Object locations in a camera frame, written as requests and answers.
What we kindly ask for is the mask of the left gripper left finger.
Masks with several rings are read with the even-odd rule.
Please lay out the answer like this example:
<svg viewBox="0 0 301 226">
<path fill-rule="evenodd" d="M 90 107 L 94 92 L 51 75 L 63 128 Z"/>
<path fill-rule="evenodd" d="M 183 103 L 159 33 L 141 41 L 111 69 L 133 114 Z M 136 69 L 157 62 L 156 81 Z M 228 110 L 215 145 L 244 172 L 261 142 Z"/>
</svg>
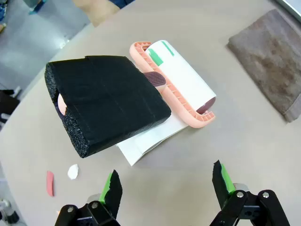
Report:
<svg viewBox="0 0 301 226">
<path fill-rule="evenodd" d="M 122 193 L 119 175 L 113 170 L 98 200 L 81 208 L 71 204 L 63 206 L 55 226 L 118 226 L 117 214 Z"/>
</svg>

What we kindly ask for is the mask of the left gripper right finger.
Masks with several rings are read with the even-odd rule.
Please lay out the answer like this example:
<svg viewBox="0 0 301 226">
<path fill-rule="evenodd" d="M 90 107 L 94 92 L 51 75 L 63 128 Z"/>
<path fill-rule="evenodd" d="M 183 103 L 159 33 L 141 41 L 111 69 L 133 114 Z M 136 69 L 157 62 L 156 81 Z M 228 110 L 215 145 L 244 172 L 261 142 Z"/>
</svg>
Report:
<svg viewBox="0 0 301 226">
<path fill-rule="evenodd" d="M 214 163 L 212 182 L 221 208 L 212 226 L 236 226 L 240 220 L 249 220 L 254 226 L 290 225 L 274 191 L 252 194 L 245 184 L 231 181 L 220 161 Z"/>
</svg>

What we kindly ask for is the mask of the person's right hand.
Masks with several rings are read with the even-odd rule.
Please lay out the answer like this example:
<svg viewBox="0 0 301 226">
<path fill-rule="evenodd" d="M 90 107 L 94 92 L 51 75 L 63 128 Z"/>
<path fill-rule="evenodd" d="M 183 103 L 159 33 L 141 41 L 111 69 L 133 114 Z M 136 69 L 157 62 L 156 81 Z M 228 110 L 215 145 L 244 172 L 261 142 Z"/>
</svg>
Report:
<svg viewBox="0 0 301 226">
<path fill-rule="evenodd" d="M 73 2 L 87 15 L 94 27 L 120 11 L 120 8 L 110 0 L 73 0 Z"/>
</svg>

